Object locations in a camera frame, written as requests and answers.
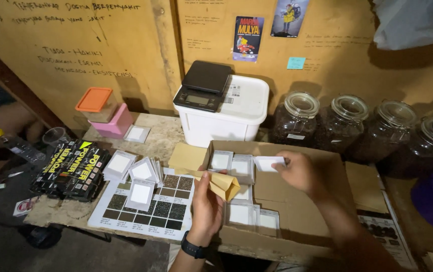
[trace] plywood wall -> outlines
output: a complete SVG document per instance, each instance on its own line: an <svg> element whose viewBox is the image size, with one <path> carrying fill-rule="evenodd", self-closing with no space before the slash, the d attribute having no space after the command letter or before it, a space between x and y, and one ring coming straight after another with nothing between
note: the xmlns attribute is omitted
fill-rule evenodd
<svg viewBox="0 0 433 272"><path fill-rule="evenodd" d="M265 80L272 93L270 114L287 92L304 90L319 97L322 105L350 93L370 106L395 99L412 105L420 116L433 115L433 45L377 50L372 43L377 24L369 1L310 0L297 38L270 36L277 0L177 3L185 71L200 59ZM237 16L265 17L256 63L232 60ZM287 70L289 57L307 58L304 69Z"/></svg>
<svg viewBox="0 0 433 272"><path fill-rule="evenodd" d="M0 0L0 59L70 128L91 86L130 108L172 114L181 83L172 0Z"/></svg>

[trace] hand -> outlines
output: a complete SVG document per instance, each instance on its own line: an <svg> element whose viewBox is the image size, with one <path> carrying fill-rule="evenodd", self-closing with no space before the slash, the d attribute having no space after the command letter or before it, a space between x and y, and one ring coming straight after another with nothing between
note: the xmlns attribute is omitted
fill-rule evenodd
<svg viewBox="0 0 433 272"><path fill-rule="evenodd" d="M307 155L291 151L280 151L275 156L282 156L289 161L287 167L282 164L272 164L272 168L277 170L288 184L303 191L311 198L323 188Z"/></svg>
<svg viewBox="0 0 433 272"><path fill-rule="evenodd" d="M188 233L187 240L198 246L207 247L213 235L221 226L223 214L223 199L210 191L210 176L208 171L203 173L200 181L195 180L195 193L193 195L193 225Z"/></svg>

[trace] coffee color chart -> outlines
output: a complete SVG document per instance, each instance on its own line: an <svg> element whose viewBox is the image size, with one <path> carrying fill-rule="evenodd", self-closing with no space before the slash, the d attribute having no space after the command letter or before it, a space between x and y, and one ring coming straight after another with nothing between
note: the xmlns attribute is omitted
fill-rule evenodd
<svg viewBox="0 0 433 272"><path fill-rule="evenodd" d="M185 231L191 227L193 177L174 175L171 168L165 168L164 174L164 187L154 190L147 212L125 207L131 189L130 178L126 183L109 182L87 225L173 240L183 239Z"/></svg>

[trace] digital kitchen scale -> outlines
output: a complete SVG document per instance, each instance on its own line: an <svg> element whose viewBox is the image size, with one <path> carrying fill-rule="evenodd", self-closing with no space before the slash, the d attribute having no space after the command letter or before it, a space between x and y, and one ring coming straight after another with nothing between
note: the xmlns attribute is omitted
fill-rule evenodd
<svg viewBox="0 0 433 272"><path fill-rule="evenodd" d="M183 78L173 103L216 112L224 98L223 92L231 71L230 66L196 60Z"/></svg>

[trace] orange lid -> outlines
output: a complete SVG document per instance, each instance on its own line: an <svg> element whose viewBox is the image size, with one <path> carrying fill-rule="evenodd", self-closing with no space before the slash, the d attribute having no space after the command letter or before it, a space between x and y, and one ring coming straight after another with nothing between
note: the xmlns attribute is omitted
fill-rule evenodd
<svg viewBox="0 0 433 272"><path fill-rule="evenodd" d="M75 109L78 111L100 112L112 92L111 88L91 87L87 89Z"/></svg>

